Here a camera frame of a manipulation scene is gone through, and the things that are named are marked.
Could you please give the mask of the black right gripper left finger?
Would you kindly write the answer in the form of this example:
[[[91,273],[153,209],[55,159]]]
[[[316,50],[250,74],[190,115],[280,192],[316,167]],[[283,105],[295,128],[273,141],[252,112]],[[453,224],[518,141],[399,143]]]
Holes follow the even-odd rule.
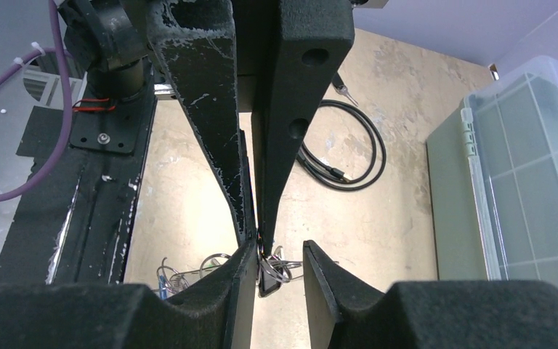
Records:
[[[0,348],[246,348],[256,242],[162,300],[144,284],[0,285]]]

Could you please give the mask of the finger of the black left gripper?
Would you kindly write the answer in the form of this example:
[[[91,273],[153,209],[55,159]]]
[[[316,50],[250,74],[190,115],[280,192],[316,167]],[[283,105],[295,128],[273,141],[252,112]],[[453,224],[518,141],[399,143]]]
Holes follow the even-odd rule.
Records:
[[[149,1],[147,40],[227,200],[238,241],[246,196],[231,1]]]
[[[238,106],[251,114],[254,165],[246,170],[248,224],[272,247],[278,209],[296,155],[355,40],[349,1],[234,1]]]

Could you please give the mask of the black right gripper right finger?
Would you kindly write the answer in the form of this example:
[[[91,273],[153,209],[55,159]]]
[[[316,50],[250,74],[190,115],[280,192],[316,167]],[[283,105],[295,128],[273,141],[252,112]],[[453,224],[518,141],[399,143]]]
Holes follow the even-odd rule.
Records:
[[[558,348],[558,288],[542,281],[401,281],[387,291],[303,243],[313,348]]]

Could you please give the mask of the metal keyring plate with keys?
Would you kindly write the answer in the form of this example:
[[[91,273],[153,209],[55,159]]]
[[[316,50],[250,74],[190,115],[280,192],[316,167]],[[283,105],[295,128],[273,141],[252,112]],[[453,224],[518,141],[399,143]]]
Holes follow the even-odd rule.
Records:
[[[211,254],[202,261],[197,269],[178,271],[168,265],[168,258],[164,257],[155,272],[158,287],[153,291],[162,300],[166,300],[218,270],[230,258],[231,255],[225,253]],[[268,258],[258,257],[257,261],[256,285],[260,287],[260,297],[266,297],[279,290],[282,285],[304,277],[303,273],[300,275],[292,273],[293,269],[303,269],[304,262],[301,260],[286,260],[282,246],[277,247]]]

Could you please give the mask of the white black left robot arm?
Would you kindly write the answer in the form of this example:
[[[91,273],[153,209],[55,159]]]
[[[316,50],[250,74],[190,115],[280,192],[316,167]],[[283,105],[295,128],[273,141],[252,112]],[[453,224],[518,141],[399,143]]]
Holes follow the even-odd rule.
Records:
[[[310,123],[355,40],[351,1],[58,1],[65,45],[102,97],[135,96],[149,59],[171,86],[260,252]]]

